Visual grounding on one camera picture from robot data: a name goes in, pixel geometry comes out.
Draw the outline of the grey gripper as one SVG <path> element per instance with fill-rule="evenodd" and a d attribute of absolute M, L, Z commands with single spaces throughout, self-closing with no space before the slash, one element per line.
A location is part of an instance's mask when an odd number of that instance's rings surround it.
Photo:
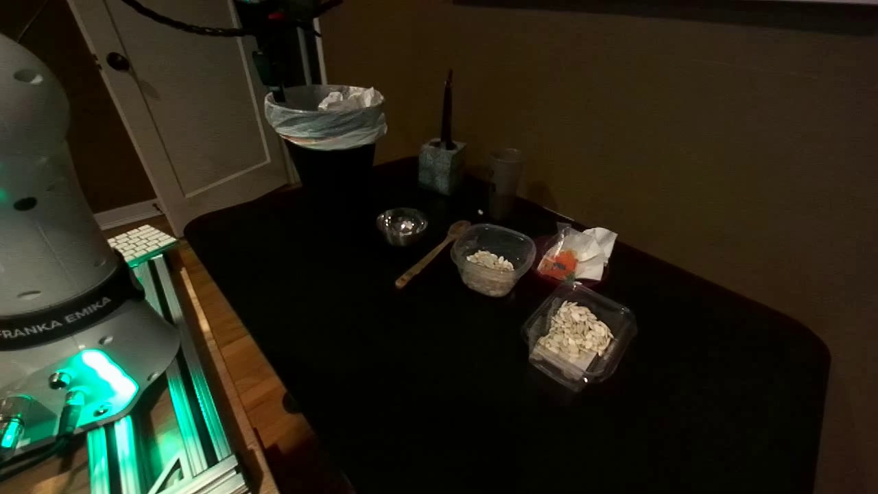
<path fill-rule="evenodd" d="M 262 86 L 302 86 L 298 24 L 303 0 L 239 0 L 239 21 L 255 39 L 255 68 Z"/>

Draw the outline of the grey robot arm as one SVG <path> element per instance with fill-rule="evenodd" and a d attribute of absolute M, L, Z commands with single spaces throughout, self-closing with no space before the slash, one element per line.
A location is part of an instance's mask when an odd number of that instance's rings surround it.
<path fill-rule="evenodd" d="M 6 458 L 111 423 L 181 345 L 106 242 L 69 152 L 63 82 L 0 36 L 0 440 Z"/>

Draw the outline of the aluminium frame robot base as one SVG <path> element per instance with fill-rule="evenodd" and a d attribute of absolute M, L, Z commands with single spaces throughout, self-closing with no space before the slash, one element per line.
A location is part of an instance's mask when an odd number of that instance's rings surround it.
<path fill-rule="evenodd" d="M 0 494 L 258 494 L 262 474 L 170 256 L 139 300 L 43 349 L 2 355 Z"/>

